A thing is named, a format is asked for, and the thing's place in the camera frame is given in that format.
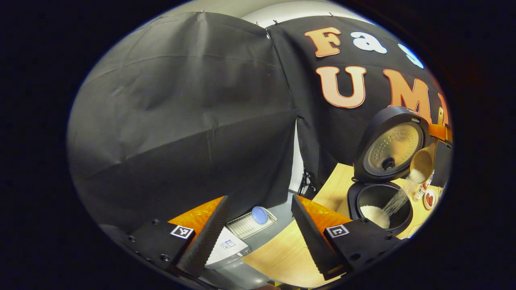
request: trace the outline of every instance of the orange letter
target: orange letter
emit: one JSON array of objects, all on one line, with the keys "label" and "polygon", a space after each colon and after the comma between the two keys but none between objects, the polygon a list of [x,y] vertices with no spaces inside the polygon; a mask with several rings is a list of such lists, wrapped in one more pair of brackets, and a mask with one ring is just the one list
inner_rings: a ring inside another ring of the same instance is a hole
[{"label": "orange letter", "polygon": [[351,96],[343,96],[338,92],[338,68],[321,67],[315,72],[321,77],[322,95],[328,103],[341,108],[356,108],[365,100],[364,74],[366,71],[363,67],[346,67],[344,70],[351,75],[353,84]]},{"label": "orange letter", "polygon": [[341,34],[341,32],[337,28],[328,27],[309,31],[304,35],[310,37],[314,42],[315,47],[317,48],[315,55],[317,57],[323,57],[341,52],[338,48],[333,47],[330,44],[330,42],[333,42],[335,45],[341,45],[341,41],[335,34]]},{"label": "orange letter", "polygon": [[439,96],[439,100],[441,100],[441,107],[443,108],[443,111],[444,111],[444,124],[446,125],[449,125],[448,123],[448,107],[446,107],[446,102],[444,101],[444,96],[441,95],[440,93],[437,93],[437,96]]},{"label": "orange letter", "polygon": [[426,83],[416,78],[414,80],[414,87],[411,90],[409,84],[407,84],[407,81],[399,72],[383,70],[383,74],[391,81],[392,103],[389,107],[402,106],[403,102],[405,107],[418,112],[421,117],[431,124],[432,117],[430,116],[430,101],[428,100],[428,86]]}]

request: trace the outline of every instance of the wire rack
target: wire rack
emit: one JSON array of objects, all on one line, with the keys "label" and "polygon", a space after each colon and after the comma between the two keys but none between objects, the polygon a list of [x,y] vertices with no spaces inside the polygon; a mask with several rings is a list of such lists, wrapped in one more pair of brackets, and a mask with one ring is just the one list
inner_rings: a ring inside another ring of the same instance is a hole
[{"label": "wire rack", "polygon": [[278,221],[278,219],[270,211],[267,209],[265,209],[265,211],[267,212],[268,216],[267,222],[265,222],[265,224],[258,224],[256,221],[254,221],[251,213],[247,213],[241,217],[237,217],[228,221],[226,226],[239,239],[246,239]]}]

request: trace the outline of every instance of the black fabric sheet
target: black fabric sheet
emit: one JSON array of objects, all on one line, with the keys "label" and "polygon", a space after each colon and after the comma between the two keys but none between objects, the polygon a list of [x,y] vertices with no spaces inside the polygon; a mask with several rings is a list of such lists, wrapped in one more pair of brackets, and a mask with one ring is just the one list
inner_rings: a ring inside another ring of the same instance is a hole
[{"label": "black fabric sheet", "polygon": [[[340,53],[317,57],[316,46],[308,31],[334,27],[338,35]],[[267,27],[281,60],[297,112],[299,148],[308,172],[314,174],[314,185],[320,189],[337,163],[352,165],[358,144],[369,120],[391,105],[391,84],[383,74],[384,69],[396,70],[402,74],[412,89],[414,80],[421,79],[428,85],[428,97],[433,123],[441,101],[439,85],[428,69],[414,65],[388,31],[359,20],[313,16],[293,19]],[[386,54],[366,51],[356,47],[354,31],[374,36],[387,49]],[[338,91],[343,96],[353,94],[351,76],[344,69],[360,66],[367,70],[364,74],[365,100],[356,108],[341,108],[325,100],[321,89],[321,78],[316,69],[324,66],[339,68],[336,75]],[[436,159],[436,173],[433,185],[443,186],[449,174],[451,149],[440,144]]]},{"label": "black fabric sheet", "polygon": [[[341,52],[316,57],[304,34],[325,27],[342,32]],[[353,31],[375,36],[388,53],[359,49]],[[122,232],[224,195],[228,220],[278,205],[287,200],[296,120],[304,166],[320,189],[337,163],[352,165],[369,120],[391,104],[383,69],[399,71],[409,86],[424,81],[437,119],[443,92],[398,43],[346,18],[306,17],[266,30],[223,14],[165,13],[115,45],[79,90],[68,131],[77,192],[98,224]],[[340,69],[345,96],[353,87],[344,68],[364,67],[363,104],[326,101],[315,72],[322,66]],[[450,157],[439,146],[433,184],[447,180]]]},{"label": "black fabric sheet", "polygon": [[96,222],[125,232],[224,195],[231,219],[287,200],[295,120],[265,29],[164,14],[85,79],[69,121],[71,174]]}]

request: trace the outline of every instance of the wooden countertop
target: wooden countertop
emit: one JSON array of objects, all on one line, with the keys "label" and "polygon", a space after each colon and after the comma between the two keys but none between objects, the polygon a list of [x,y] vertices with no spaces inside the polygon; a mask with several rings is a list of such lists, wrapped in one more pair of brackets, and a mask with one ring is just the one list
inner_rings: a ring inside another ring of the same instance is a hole
[{"label": "wooden countertop", "polygon": [[[349,217],[347,194],[349,187],[353,184],[352,177],[352,166],[337,164],[313,201]],[[404,179],[393,181],[399,186],[403,186],[405,182]],[[439,189],[434,186],[430,186],[430,188],[435,190],[438,196],[436,202],[438,202]],[[431,213],[431,210],[425,208],[423,199],[414,202],[410,196],[409,200],[413,209],[412,222],[407,229],[397,235],[398,238],[412,236]],[[316,288],[339,278],[324,280],[310,256],[296,221],[289,224],[269,242],[243,257],[242,260],[275,281],[297,287]]]}]

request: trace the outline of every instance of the falling rice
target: falling rice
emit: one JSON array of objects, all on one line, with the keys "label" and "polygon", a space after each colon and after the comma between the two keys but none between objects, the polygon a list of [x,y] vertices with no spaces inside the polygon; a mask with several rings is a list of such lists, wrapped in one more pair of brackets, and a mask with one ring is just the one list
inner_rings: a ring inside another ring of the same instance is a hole
[{"label": "falling rice", "polygon": [[403,205],[409,201],[407,194],[414,192],[419,184],[425,181],[425,176],[418,170],[412,169],[410,175],[407,177],[405,185],[398,190],[392,199],[383,207],[383,211],[388,217],[392,216]]}]

